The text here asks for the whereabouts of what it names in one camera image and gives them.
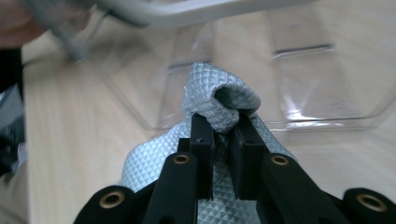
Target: transparent plastic bin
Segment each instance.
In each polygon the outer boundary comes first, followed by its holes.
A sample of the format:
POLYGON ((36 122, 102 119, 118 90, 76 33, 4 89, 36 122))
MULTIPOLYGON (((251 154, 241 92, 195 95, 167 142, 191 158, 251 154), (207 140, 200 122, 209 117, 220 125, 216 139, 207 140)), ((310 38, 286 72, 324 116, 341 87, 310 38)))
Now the transparent plastic bin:
POLYGON ((75 49, 84 63, 146 130, 161 133, 183 118, 198 61, 256 91, 272 131, 368 129, 396 105, 392 1, 322 0, 179 28, 141 29, 89 10, 86 30, 66 39, 83 46, 75 49))

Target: gray towel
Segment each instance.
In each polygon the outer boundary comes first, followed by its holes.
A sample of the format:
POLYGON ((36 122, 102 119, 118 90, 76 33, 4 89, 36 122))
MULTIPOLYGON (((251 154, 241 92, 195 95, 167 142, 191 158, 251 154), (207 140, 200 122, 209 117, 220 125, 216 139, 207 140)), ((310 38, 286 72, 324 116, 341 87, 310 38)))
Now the gray towel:
MULTIPOLYGON (((191 116, 200 114, 218 133, 227 133, 238 122, 239 113, 249 115, 252 123, 271 152, 292 155, 270 133, 255 111, 259 96, 239 77, 208 63, 195 63, 185 87, 182 102, 184 120, 168 133, 133 149, 124 164, 121 184, 139 191, 158 179, 166 157, 177 151, 179 138, 189 138, 191 116)), ((256 203, 239 201, 220 149, 215 158, 213 201, 198 202, 198 223, 260 223, 256 203)))

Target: brass screw hole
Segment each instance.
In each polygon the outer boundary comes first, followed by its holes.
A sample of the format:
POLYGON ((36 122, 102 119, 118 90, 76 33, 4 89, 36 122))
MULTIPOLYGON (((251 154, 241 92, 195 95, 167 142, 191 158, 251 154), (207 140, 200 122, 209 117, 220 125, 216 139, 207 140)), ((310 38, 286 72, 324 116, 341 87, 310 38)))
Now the brass screw hole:
POLYGON ((373 211, 385 212, 388 210, 387 205, 373 195, 359 194, 356 196, 356 198, 358 199, 358 202, 361 203, 361 205, 373 211))
POLYGON ((186 155, 178 155, 173 158, 174 163, 176 164, 186 164, 190 161, 190 157, 186 155))
POLYGON ((105 209, 117 207, 125 199, 125 194, 120 190, 115 190, 104 195, 99 202, 99 205, 105 209))
POLYGON ((283 156, 273 156, 271 161, 277 165, 287 165, 289 164, 289 160, 283 156))

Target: white handle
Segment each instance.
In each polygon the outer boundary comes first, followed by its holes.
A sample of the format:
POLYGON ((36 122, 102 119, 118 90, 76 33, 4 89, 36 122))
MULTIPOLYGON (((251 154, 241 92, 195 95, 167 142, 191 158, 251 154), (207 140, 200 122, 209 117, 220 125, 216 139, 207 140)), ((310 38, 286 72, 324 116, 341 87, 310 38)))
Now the white handle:
POLYGON ((190 0, 149 3, 142 0, 99 0, 97 5, 119 19, 140 26, 184 26, 316 0, 190 0))

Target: wooden table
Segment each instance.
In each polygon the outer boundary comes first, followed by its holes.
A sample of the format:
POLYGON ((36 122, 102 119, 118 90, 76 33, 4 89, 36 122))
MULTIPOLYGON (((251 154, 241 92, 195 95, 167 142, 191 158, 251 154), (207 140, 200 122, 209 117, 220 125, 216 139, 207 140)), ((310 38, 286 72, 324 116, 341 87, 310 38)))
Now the wooden table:
MULTIPOLYGON (((396 6, 371 2, 317 3, 320 16, 333 21, 328 31, 339 43, 345 73, 352 79, 367 77, 352 83, 362 108, 379 101, 396 74, 396 6)), ((270 121, 282 113, 264 14, 214 22, 212 63, 256 91, 262 98, 258 113, 270 121)), ((128 152, 161 132, 150 126, 156 125, 169 93, 166 67, 177 29, 139 30, 105 20, 102 30, 91 59, 83 63, 75 64, 49 34, 23 50, 33 224, 72 223, 97 190, 120 180, 128 152)), ((178 111, 178 105, 172 107, 178 111)), ((396 202, 395 124, 396 113, 390 111, 374 129, 275 134, 334 196, 366 187, 396 202)))

